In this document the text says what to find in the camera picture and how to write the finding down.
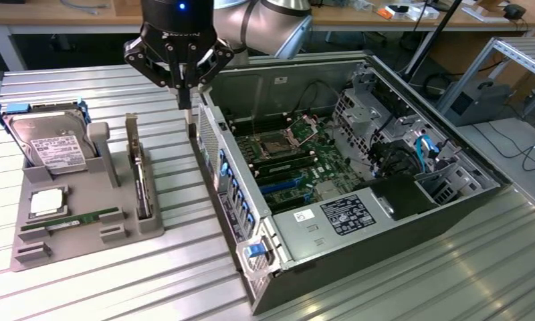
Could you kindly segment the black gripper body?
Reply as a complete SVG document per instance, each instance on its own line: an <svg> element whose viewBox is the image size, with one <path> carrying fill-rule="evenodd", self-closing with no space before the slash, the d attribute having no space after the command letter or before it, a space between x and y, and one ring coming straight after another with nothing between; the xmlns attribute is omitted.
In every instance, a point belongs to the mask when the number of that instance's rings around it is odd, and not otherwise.
<svg viewBox="0 0 535 321"><path fill-rule="evenodd" d="M196 64L216 42L214 1L142 1L142 39L163 62Z"/></svg>

